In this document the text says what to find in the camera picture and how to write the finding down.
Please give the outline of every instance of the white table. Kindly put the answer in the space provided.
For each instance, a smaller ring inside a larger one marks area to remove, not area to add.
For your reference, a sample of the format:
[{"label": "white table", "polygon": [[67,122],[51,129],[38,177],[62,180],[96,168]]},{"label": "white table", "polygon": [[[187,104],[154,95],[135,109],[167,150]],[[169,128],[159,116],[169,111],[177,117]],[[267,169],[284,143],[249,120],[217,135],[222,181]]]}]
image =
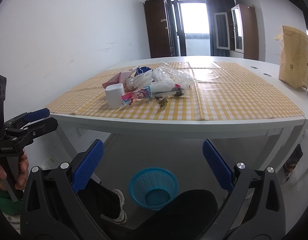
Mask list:
[{"label": "white table", "polygon": [[308,129],[308,95],[307,90],[293,89],[278,79],[279,66],[271,63],[210,56],[167,57],[137,60],[116,64],[109,69],[127,66],[144,65],[164,62],[189,62],[192,67],[212,61],[236,62],[257,74],[272,84],[304,113],[304,116],[258,120],[228,120],[228,121],[164,121],[164,120],[135,120],[119,118],[103,118],[68,114],[51,114],[59,121],[57,134],[70,156],[76,154],[74,147],[62,131],[62,125],[103,131],[113,134],[142,135],[144,133],[159,137],[178,138],[238,138],[250,136],[269,136],[261,154],[256,158],[254,167],[264,170],[268,166],[280,169],[301,141],[305,130]]}]

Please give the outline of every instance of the kraft paper bag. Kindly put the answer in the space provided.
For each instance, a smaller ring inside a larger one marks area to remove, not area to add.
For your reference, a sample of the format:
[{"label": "kraft paper bag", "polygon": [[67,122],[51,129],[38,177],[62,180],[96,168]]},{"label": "kraft paper bag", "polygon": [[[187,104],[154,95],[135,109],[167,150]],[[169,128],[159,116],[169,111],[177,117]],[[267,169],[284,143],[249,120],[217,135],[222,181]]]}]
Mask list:
[{"label": "kraft paper bag", "polygon": [[281,63],[278,78],[293,88],[308,88],[308,36],[289,26],[281,27]]}]

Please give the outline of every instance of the hand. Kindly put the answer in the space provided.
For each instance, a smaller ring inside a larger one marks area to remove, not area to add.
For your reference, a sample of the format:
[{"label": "hand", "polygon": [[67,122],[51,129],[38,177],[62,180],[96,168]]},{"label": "hand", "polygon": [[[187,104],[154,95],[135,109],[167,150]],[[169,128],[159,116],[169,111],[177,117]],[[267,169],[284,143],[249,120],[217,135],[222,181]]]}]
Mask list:
[{"label": "hand", "polygon": [[[29,161],[27,160],[27,154],[25,150],[23,150],[24,154],[21,157],[22,161],[19,163],[21,168],[21,174],[18,177],[18,180],[15,184],[15,188],[18,190],[24,190],[27,182],[27,177],[29,176]],[[6,190],[2,183],[2,179],[6,179],[6,172],[3,170],[2,166],[0,165],[0,189]]]}]

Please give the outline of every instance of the black pants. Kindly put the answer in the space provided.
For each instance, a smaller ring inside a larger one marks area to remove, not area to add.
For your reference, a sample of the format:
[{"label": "black pants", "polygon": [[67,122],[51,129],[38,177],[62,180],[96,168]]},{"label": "black pants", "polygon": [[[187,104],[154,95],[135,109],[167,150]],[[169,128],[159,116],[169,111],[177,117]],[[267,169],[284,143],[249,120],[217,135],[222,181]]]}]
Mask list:
[{"label": "black pants", "polygon": [[[78,195],[95,222],[106,232],[101,214],[115,219],[120,213],[118,196],[90,180]],[[203,189],[186,191],[156,212],[122,240],[194,240],[218,210],[214,195]]]}]

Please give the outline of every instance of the sneaker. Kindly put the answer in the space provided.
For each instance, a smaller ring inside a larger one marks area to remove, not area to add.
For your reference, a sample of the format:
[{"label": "sneaker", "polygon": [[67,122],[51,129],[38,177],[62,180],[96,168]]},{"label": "sneaker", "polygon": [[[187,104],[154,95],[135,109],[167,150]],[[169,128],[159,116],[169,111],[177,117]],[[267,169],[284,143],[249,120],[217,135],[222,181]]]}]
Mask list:
[{"label": "sneaker", "polygon": [[118,195],[118,197],[119,197],[119,202],[120,202],[120,205],[121,205],[121,212],[120,212],[118,218],[113,219],[113,221],[114,221],[115,224],[124,224],[124,223],[126,223],[126,220],[127,220],[126,213],[125,213],[125,211],[123,210],[123,206],[124,206],[124,204],[125,204],[124,195],[123,195],[123,193],[122,193],[119,189],[115,189],[115,190],[113,190],[113,192],[114,192],[116,195]]}]

